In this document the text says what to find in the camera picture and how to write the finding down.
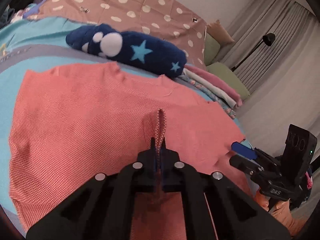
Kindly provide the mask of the right forearm peach sleeve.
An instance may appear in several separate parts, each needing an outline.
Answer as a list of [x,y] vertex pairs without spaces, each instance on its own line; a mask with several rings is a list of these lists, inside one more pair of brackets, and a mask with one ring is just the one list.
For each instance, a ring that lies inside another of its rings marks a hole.
[[290,212],[290,202],[278,201],[272,207],[271,215],[289,231],[291,237],[298,235],[306,224],[306,219],[295,219]]

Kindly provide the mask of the right hand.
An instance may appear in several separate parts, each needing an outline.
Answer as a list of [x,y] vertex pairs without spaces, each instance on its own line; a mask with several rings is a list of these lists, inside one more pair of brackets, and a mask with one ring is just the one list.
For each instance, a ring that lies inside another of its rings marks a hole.
[[263,194],[260,193],[260,190],[258,190],[255,194],[254,200],[267,212],[271,210],[269,208],[269,198]]

